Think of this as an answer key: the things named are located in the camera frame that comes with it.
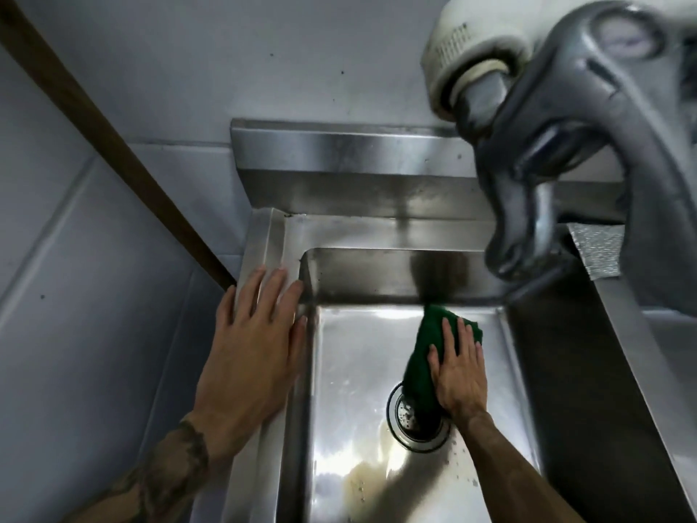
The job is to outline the brown wooden strip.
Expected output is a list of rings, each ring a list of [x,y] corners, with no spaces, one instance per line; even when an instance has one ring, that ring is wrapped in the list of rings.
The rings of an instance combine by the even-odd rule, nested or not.
[[[0,0],[0,45],[222,289],[237,284],[15,0]]]

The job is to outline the person's right hand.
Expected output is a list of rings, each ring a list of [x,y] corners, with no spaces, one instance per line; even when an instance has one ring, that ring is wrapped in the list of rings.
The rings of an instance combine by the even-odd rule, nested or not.
[[[457,427],[481,413],[486,413],[487,379],[482,344],[474,339],[472,362],[458,362],[458,329],[452,332],[447,318],[441,321],[443,332],[443,354],[440,356],[443,376],[436,398]]]

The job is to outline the metal sink drain strainer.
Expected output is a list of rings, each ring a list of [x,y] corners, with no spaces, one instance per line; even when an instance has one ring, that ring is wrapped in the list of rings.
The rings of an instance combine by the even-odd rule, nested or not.
[[[402,382],[394,387],[386,405],[386,420],[391,435],[405,449],[420,454],[432,453],[449,439],[452,423],[443,416],[420,421],[405,399]]]

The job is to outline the chrome faucet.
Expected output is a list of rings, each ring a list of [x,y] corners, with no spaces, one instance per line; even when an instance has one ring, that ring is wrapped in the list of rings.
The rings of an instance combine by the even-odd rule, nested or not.
[[[626,187],[620,274],[649,307],[697,317],[697,121],[678,25],[603,0],[551,30],[504,98],[461,90],[452,107],[496,219],[485,252],[503,280],[537,275],[557,245],[554,183],[604,147]]]

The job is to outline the white faucet filter attachment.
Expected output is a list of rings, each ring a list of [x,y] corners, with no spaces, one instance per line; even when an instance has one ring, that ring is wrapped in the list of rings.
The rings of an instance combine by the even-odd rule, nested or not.
[[[543,0],[449,0],[437,18],[420,60],[431,111],[455,122],[458,81],[485,64],[516,76],[545,34]]]

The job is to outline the stainless steel sink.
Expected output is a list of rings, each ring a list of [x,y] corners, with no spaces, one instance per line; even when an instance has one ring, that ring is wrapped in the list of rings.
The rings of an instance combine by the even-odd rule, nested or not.
[[[645,311],[594,279],[562,231],[562,263],[490,275],[493,231],[448,131],[233,119],[255,210],[239,282],[258,263],[305,285],[309,347],[289,402],[197,496],[190,523],[487,523],[454,427],[432,453],[391,435],[430,300],[484,333],[496,426],[589,522],[697,523],[697,418],[671,359],[697,369],[697,319]]]

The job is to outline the person's left hand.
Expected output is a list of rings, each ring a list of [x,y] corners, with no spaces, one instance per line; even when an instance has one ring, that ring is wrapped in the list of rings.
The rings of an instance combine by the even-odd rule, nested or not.
[[[265,274],[266,267],[260,265],[241,289],[236,288],[233,322],[218,335],[215,315],[213,344],[191,412],[260,422],[260,427],[285,404],[301,364],[300,360],[297,368],[290,368],[290,333],[300,317],[303,284],[297,280],[283,288],[284,323],[258,324],[258,298]]]

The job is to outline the person's right forearm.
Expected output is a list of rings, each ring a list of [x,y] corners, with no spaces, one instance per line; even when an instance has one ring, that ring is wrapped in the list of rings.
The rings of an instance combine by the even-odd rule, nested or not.
[[[488,413],[453,419],[473,459],[492,523],[586,523]]]

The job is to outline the person's left forearm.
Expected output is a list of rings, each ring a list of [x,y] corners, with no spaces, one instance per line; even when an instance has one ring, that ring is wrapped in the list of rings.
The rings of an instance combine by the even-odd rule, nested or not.
[[[188,413],[139,465],[59,523],[173,523],[259,425]]]

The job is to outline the green scouring pad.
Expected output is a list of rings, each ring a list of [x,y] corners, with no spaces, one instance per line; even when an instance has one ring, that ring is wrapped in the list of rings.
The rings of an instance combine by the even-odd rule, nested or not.
[[[433,387],[429,372],[427,355],[430,344],[436,346],[440,356],[443,354],[441,321],[443,318],[447,318],[452,326],[452,332],[456,333],[456,322],[458,317],[460,316],[438,305],[427,305],[424,308],[423,318],[417,330],[415,347],[407,361],[402,379],[405,399],[412,405],[421,422],[436,416],[450,418],[436,398],[435,388]],[[483,332],[479,325],[474,321],[463,319],[472,326],[474,339],[482,344]]]

